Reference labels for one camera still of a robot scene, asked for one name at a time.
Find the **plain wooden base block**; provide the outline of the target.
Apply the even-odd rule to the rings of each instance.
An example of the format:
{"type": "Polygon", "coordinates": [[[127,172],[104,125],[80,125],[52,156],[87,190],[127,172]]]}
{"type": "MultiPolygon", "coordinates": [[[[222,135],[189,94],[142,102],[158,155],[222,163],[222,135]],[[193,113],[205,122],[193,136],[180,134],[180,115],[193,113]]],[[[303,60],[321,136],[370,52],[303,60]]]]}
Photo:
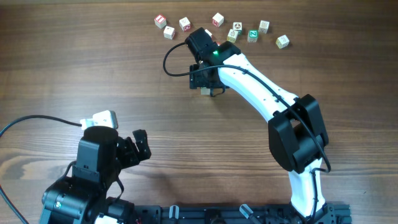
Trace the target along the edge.
{"type": "Polygon", "coordinates": [[[200,93],[202,95],[210,95],[211,90],[209,88],[201,88],[200,93]]]}

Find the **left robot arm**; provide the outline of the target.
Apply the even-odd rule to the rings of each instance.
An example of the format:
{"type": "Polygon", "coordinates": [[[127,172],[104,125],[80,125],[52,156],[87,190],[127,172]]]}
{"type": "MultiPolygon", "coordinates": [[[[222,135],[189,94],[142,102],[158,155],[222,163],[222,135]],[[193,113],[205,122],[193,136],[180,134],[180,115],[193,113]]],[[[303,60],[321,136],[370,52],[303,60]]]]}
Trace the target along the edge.
{"type": "Polygon", "coordinates": [[[136,223],[134,204],[107,192],[114,182],[122,183],[123,169],[151,157],[147,133],[133,131],[122,138],[106,126],[87,128],[78,143],[76,160],[43,194],[40,223],[136,223]]]}

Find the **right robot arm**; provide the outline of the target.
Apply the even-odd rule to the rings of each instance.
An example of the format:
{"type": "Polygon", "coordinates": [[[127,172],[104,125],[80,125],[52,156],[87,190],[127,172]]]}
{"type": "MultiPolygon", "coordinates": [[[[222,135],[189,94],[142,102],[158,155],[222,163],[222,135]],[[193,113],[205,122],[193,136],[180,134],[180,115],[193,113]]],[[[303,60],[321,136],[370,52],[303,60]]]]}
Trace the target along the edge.
{"type": "Polygon", "coordinates": [[[184,44],[195,59],[190,67],[192,88],[231,88],[249,102],[268,124],[269,149],[289,173],[291,204],[304,218],[314,220],[325,203],[320,172],[329,172],[324,148],[328,135],[319,104],[311,95],[285,91],[257,70],[231,42],[218,45],[203,28],[184,44]]]}

